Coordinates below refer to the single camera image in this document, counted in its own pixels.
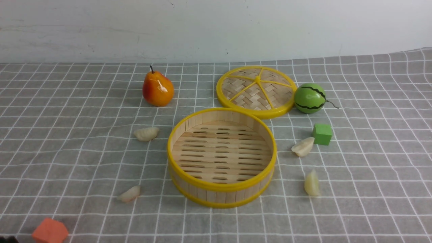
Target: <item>green cube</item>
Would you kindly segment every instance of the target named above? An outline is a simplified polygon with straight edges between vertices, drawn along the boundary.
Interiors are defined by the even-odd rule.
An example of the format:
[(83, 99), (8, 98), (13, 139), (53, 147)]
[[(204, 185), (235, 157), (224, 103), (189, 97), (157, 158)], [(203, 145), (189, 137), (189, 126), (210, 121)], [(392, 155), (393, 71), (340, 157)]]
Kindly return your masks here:
[(333, 136), (333, 131), (329, 124), (317, 123), (314, 125), (312, 136), (315, 138), (314, 144), (328, 145)]

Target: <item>green watermelon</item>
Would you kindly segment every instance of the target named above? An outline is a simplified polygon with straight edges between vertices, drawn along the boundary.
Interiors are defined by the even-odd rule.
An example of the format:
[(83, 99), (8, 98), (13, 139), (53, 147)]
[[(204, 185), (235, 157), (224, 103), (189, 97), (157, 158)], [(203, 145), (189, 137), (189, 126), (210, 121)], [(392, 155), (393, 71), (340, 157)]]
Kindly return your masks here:
[(324, 89), (315, 83), (301, 85), (294, 94), (297, 109), (303, 113), (315, 113), (327, 102)]

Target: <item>woven bamboo lid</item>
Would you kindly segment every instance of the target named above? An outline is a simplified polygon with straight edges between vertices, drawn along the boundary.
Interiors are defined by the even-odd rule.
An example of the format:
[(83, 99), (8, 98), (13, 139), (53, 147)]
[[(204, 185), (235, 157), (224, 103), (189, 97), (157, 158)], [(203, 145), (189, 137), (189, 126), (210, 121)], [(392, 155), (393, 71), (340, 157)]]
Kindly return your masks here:
[(269, 67), (246, 66), (224, 74), (216, 93), (224, 107), (270, 119), (291, 110), (296, 89), (284, 73)]

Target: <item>bamboo steamer basket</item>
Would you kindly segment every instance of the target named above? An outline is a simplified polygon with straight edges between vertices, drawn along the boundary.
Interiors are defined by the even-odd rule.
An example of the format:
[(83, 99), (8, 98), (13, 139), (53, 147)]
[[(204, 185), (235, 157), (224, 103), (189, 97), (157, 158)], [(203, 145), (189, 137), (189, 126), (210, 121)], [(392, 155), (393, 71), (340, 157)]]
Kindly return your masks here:
[(233, 208), (256, 199), (269, 185), (276, 142), (258, 118), (230, 108), (191, 114), (172, 130), (167, 145), (172, 182), (190, 200)]
[(295, 83), (270, 67), (246, 66), (225, 73), (216, 85), (224, 107), (247, 112), (259, 119), (275, 118), (294, 106)]

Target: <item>orange wooden block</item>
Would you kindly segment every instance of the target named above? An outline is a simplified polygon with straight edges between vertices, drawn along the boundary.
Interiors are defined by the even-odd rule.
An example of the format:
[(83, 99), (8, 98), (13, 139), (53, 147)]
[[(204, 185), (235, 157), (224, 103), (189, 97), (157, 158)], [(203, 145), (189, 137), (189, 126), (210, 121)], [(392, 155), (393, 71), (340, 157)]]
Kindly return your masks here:
[(69, 232), (63, 223), (45, 218), (33, 232), (36, 243), (62, 243)]

